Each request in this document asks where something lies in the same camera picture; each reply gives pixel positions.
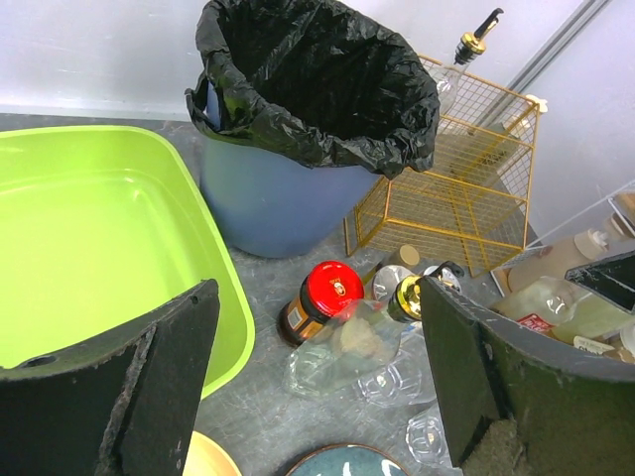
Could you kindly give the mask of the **red lid sauce jar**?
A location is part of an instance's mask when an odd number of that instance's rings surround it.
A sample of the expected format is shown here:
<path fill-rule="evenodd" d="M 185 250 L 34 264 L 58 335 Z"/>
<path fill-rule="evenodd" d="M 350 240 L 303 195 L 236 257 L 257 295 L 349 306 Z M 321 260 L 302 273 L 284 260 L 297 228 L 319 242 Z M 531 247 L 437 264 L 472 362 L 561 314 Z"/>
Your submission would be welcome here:
<path fill-rule="evenodd" d="M 352 268 L 338 261 L 321 262 L 279 312 L 279 333 L 290 345 L 299 346 L 352 301 L 363 297 L 362 281 Z"/>

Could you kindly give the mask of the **blue ceramic plate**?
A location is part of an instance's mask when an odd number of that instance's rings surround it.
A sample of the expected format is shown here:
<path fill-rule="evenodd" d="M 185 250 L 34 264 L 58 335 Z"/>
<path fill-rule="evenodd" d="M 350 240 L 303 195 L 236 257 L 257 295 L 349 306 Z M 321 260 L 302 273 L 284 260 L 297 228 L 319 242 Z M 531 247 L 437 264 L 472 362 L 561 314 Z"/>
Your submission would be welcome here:
<path fill-rule="evenodd" d="M 324 446 L 295 463 L 291 476 L 407 476 L 406 469 L 384 452 L 363 444 Z"/>

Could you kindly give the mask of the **small brown bottle tan cap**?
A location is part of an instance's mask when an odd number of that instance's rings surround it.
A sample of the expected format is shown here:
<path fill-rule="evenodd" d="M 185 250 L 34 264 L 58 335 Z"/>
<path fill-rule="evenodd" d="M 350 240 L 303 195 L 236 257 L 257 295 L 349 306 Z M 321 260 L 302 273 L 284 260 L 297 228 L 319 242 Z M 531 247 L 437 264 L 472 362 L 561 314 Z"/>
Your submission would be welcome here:
<path fill-rule="evenodd" d="M 384 257 L 380 264 L 382 267 L 394 265 L 414 270 L 420 261 L 421 258 L 417 249 L 412 245 L 404 244 Z"/>

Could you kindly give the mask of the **green plastic basin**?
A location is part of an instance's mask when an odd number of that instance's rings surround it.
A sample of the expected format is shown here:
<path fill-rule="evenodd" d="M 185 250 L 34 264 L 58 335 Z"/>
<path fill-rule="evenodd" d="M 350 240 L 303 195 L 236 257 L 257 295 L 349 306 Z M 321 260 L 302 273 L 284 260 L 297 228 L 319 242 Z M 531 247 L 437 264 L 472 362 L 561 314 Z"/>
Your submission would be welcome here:
<path fill-rule="evenodd" d="M 71 346 L 201 281 L 219 288 L 203 384 L 245 367 L 255 323 L 228 249 L 176 148 L 132 126 L 1 135 L 1 365 Z"/>

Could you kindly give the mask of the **glass oil bottle gold spout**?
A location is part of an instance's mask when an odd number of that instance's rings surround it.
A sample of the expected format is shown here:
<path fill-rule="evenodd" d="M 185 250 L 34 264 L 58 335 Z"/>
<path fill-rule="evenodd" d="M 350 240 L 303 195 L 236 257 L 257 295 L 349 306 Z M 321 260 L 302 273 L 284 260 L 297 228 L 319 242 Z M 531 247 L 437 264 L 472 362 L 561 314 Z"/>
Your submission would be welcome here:
<path fill-rule="evenodd" d="M 452 63 L 437 65 L 429 70 L 437 85 L 441 116 L 446 115 L 454 105 L 460 79 L 469 65 L 485 53 L 484 39 L 498 25 L 503 14 L 502 8 L 494 9 L 473 32 L 466 32 L 460 37 Z"/>

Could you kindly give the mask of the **blue label silver lid jar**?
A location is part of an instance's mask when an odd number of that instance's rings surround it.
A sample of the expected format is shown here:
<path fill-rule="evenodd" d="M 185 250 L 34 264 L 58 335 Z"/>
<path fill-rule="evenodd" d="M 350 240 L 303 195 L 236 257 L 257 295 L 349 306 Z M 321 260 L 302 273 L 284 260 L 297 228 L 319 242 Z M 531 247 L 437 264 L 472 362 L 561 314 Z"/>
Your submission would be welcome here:
<path fill-rule="evenodd" d="M 458 292 L 460 291 L 460 282 L 458 280 L 458 277 L 449 267 L 429 266 L 424 270 L 423 275 L 425 277 L 437 279 L 447 287 L 452 288 Z"/>

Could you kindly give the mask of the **cream pump soap bottle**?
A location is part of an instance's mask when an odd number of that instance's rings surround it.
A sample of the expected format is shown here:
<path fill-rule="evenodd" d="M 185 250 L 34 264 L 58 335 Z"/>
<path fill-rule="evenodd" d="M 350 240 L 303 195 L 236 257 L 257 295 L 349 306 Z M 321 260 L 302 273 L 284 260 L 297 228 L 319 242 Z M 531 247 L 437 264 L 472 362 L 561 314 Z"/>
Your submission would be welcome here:
<path fill-rule="evenodd" d="M 566 272 L 589 264 L 608 251 L 608 233 L 588 229 L 542 248 L 513 266 L 507 276 L 511 292 L 517 292 L 540 277 L 562 279 Z"/>

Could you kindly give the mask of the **blue trash bin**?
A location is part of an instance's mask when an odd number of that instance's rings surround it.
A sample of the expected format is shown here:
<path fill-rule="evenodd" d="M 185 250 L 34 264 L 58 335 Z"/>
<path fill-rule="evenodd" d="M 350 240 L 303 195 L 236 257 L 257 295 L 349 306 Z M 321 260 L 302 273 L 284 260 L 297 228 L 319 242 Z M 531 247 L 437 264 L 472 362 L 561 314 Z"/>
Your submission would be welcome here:
<path fill-rule="evenodd" d="M 377 179 L 362 167 L 309 169 L 266 150 L 208 139 L 199 186 L 227 245 L 291 258 L 332 233 Z"/>

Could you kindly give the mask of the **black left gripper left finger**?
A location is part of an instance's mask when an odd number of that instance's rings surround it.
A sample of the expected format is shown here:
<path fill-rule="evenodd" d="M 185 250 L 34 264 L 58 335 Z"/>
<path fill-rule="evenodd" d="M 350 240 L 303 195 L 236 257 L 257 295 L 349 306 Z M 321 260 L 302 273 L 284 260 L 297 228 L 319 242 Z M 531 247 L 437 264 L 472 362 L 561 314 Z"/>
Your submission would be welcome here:
<path fill-rule="evenodd" d="M 180 475 L 220 311 L 216 280 L 1 372 L 4 475 Z"/>

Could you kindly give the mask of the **silver lid spice jar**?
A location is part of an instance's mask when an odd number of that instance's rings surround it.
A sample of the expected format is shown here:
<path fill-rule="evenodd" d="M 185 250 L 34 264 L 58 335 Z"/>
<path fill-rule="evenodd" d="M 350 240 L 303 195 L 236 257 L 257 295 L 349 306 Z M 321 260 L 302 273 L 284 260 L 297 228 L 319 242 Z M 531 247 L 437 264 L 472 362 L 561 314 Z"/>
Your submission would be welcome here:
<path fill-rule="evenodd" d="M 365 297 L 375 310 L 387 303 L 399 284 L 414 273 L 399 265 L 388 265 L 377 271 L 365 286 Z"/>

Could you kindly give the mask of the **beige plate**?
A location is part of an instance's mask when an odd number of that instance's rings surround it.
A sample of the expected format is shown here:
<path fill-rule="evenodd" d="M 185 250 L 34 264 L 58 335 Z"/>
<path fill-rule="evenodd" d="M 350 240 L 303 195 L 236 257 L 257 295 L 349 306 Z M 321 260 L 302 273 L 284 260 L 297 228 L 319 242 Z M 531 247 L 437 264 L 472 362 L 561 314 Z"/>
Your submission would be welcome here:
<path fill-rule="evenodd" d="M 236 463 L 216 442 L 194 431 L 183 471 L 184 476 L 241 476 Z"/>

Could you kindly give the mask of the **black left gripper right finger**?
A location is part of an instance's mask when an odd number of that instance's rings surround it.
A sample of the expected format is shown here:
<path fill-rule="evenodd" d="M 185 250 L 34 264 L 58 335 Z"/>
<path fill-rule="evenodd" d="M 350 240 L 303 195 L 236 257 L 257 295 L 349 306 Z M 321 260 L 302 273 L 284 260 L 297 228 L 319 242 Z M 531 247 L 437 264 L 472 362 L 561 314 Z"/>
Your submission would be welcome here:
<path fill-rule="evenodd" d="M 450 461 L 464 474 L 631 475 L 634 367 L 578 350 L 422 278 Z"/>

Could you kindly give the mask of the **black trash bag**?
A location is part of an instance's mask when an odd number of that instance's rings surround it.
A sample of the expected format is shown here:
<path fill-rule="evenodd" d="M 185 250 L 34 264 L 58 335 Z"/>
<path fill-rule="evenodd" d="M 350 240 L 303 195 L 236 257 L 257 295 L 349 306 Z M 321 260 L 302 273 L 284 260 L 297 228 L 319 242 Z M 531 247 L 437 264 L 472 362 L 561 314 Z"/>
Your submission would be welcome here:
<path fill-rule="evenodd" d="M 195 32 L 203 70 L 186 92 L 203 135 L 306 168 L 388 179 L 429 170 L 435 81 L 398 33 L 338 1 L 211 1 Z"/>

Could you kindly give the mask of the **plastic bottle red label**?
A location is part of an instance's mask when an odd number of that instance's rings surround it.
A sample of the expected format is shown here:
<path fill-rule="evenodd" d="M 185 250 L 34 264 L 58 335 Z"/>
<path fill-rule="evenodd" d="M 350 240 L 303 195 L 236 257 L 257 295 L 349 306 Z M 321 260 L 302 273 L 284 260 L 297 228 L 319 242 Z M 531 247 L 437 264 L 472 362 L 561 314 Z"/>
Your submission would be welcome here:
<path fill-rule="evenodd" d="M 564 279 L 541 277 L 491 309 L 578 350 L 634 350 L 634 315 Z"/>

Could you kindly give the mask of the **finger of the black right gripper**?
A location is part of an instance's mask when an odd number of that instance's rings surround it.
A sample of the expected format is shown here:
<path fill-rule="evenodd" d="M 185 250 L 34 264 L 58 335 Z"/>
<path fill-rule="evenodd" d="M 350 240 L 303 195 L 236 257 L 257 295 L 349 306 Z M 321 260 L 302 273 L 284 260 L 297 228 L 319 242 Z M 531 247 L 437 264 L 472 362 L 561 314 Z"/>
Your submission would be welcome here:
<path fill-rule="evenodd" d="M 626 252 L 568 270 L 565 279 L 626 312 L 634 311 L 635 256 Z"/>

